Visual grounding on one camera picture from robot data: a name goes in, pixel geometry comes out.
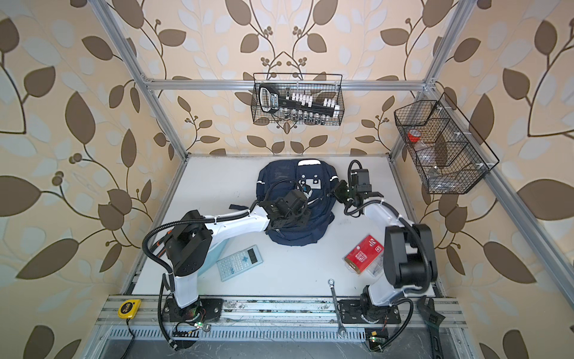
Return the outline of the navy blue school backpack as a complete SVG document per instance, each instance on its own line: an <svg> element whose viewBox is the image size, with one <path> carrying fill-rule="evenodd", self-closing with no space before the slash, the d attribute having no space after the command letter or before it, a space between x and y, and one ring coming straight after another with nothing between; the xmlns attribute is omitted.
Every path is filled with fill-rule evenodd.
<svg viewBox="0 0 574 359"><path fill-rule="evenodd" d="M232 225L231 237L264 232L279 245L315 244L335 219L338 184L336 169L319 159L273 161L260 171L250 215Z"/></svg>

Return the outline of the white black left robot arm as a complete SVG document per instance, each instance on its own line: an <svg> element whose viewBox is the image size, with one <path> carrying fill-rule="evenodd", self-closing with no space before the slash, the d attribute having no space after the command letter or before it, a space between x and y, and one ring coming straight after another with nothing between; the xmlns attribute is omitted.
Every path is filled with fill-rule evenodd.
<svg viewBox="0 0 574 359"><path fill-rule="evenodd" d="M281 229L290 224L306 224L310 216L311 193L309 186L298 185L275 200L266 194L263 200L255 200L248 208L225 215L204 216L192 210L179 221L152 229L143 238L141 249L145 256L164 269L157 317L160 331L173 350L178 350L179 346L164 325L164 291L173 296L175 313L181 317L181 324L207 331L207 310L200 300L197 279L209 254L221 242L236 236Z"/></svg>

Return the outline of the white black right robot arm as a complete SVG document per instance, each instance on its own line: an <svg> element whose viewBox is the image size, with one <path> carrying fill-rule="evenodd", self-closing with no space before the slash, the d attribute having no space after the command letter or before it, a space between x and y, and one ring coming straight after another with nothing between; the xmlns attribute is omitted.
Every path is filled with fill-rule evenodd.
<svg viewBox="0 0 574 359"><path fill-rule="evenodd" d="M384 232L383 248L378 254L383 275L365 286L360 294L362 320L386 325L390 313L399 305L409 306L401 326L388 337L371 335L367 339L368 348L383 352L399 338L418 311L430 332L431 354L433 358L441 358L439 326L444 317L436 312L434 300L428 295L438 275L430 227L407 220L381 193L373 191L369 171L356 159L348 166L348 179L336 186L334 195L343 204L345 215L365 215Z"/></svg>

